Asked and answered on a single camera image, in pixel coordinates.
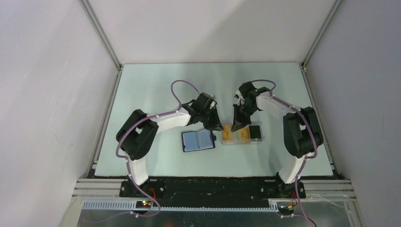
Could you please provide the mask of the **blue card holder wallet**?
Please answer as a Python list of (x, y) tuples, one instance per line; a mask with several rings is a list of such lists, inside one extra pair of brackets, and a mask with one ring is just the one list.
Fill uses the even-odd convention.
[(199, 131), (185, 131), (181, 133), (183, 152), (202, 151), (207, 149), (214, 149), (216, 147), (215, 141), (217, 139), (213, 131), (199, 130)]

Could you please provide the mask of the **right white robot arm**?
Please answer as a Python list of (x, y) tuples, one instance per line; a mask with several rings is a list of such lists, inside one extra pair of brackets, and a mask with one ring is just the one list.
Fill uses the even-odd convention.
[(256, 88), (252, 81), (243, 83), (235, 93), (237, 103), (231, 131), (235, 132), (251, 125), (251, 116), (256, 111), (266, 111), (283, 122), (283, 141), (290, 156), (278, 172), (281, 181), (275, 184), (275, 192), (286, 198), (294, 191), (292, 183), (301, 176), (306, 161), (317, 157), (323, 144), (323, 133), (312, 107), (301, 108), (273, 94), (273, 88)]

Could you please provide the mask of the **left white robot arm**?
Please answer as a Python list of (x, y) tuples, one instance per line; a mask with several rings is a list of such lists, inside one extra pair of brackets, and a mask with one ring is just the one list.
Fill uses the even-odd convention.
[(209, 131), (223, 130), (215, 97), (200, 93), (196, 99), (180, 103), (175, 109), (157, 114), (148, 114), (137, 109), (129, 116), (116, 134), (115, 154), (123, 158), (128, 177), (133, 182), (131, 191), (138, 197), (149, 192), (145, 156), (150, 151), (157, 134), (176, 127), (202, 123)]

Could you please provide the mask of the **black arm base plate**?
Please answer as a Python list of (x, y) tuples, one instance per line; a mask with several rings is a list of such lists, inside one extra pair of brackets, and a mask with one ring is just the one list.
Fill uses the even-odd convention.
[(261, 208), (269, 199), (306, 198), (302, 182), (284, 184), (278, 177), (150, 177), (137, 189), (126, 178), (122, 198), (143, 198), (143, 192), (160, 206), (209, 208)]

